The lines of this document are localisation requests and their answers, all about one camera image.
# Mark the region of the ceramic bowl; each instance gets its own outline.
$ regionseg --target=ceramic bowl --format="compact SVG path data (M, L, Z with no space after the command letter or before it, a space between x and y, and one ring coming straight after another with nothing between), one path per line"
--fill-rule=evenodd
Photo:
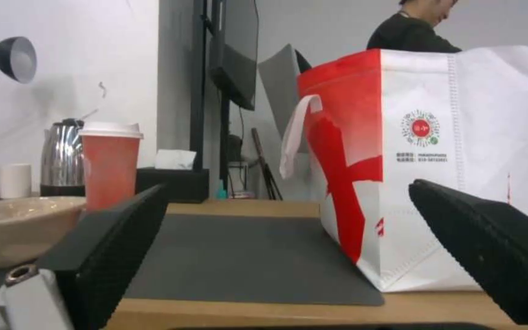
M0 201L0 268L35 259L75 228L84 197Z

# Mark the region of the stainless steel kettle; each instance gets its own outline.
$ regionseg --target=stainless steel kettle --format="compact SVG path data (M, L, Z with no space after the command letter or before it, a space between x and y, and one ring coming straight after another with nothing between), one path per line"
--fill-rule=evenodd
M84 196L83 144L79 130L83 122L65 119L45 132L42 148L40 194Z

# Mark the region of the white bag handle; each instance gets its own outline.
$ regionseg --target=white bag handle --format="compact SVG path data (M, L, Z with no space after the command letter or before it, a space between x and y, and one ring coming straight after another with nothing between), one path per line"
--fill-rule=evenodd
M316 94L305 96L297 104L282 138L279 170L283 179L291 177L295 171L295 155L299 151L301 136L303 135L304 117L307 114L309 105L312 113L323 110L321 97Z

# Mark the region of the gray desk mat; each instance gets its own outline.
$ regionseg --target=gray desk mat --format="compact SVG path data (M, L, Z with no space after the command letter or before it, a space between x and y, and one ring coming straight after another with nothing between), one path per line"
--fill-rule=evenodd
M4 276L0 270L0 284ZM168 215L127 298L379 306L317 219Z

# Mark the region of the black shirt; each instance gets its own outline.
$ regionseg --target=black shirt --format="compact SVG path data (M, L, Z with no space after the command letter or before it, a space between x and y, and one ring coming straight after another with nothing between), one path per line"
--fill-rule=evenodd
M448 40L435 34L433 27L420 19L397 13L384 21L368 41L367 49L406 50L409 52L461 52Z

